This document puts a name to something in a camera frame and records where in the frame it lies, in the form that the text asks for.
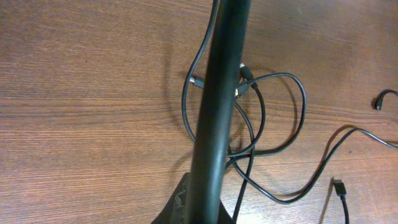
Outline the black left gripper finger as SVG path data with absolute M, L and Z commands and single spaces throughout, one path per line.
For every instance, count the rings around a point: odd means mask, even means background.
M 192 200 L 190 179 L 191 173 L 184 173 L 164 208 L 152 223 L 208 223 L 209 220 L 215 223 L 212 219 L 215 212 L 218 212 L 217 223 L 235 223 L 220 200 L 217 203 L 218 209 L 214 205 L 208 208 L 206 199 Z

